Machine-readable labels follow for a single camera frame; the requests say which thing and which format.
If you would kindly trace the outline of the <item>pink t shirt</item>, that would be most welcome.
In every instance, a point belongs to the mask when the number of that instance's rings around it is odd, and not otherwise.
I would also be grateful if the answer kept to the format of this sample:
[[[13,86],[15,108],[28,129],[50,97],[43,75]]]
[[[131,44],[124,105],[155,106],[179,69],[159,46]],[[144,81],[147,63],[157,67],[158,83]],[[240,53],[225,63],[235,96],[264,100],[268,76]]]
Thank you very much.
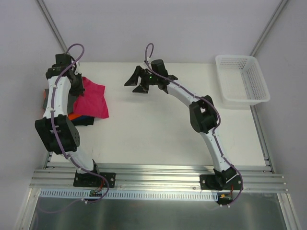
[[[77,97],[73,104],[73,112],[77,115],[92,116],[95,118],[109,118],[109,111],[105,100],[105,85],[92,82],[82,77],[84,93]]]

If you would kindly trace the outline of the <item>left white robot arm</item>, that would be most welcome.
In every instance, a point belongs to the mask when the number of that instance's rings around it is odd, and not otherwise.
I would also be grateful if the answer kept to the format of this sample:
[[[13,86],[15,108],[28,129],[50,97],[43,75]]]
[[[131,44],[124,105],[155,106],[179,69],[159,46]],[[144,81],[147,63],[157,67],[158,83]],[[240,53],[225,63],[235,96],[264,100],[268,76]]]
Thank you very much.
[[[55,59],[46,72],[47,105],[43,118],[35,121],[35,129],[47,151],[70,161],[90,186],[96,186],[101,180],[97,165],[80,147],[79,132],[68,117],[69,95],[79,96],[85,91],[82,76],[76,73],[77,61],[69,54],[56,54]]]

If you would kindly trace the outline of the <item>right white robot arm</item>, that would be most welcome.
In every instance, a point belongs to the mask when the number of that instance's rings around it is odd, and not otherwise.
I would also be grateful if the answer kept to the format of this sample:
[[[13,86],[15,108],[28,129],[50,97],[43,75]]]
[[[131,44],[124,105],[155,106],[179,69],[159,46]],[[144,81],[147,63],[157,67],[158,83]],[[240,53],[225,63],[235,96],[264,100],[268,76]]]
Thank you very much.
[[[137,66],[125,86],[135,86],[134,93],[148,93],[150,86],[158,86],[165,93],[180,100],[189,109],[190,124],[194,131],[204,139],[213,161],[214,175],[204,179],[205,186],[218,191],[234,188],[233,180],[237,172],[218,140],[217,128],[220,116],[213,105],[212,98],[196,96],[181,85],[178,78],[168,74],[161,59],[154,60],[144,69]]]

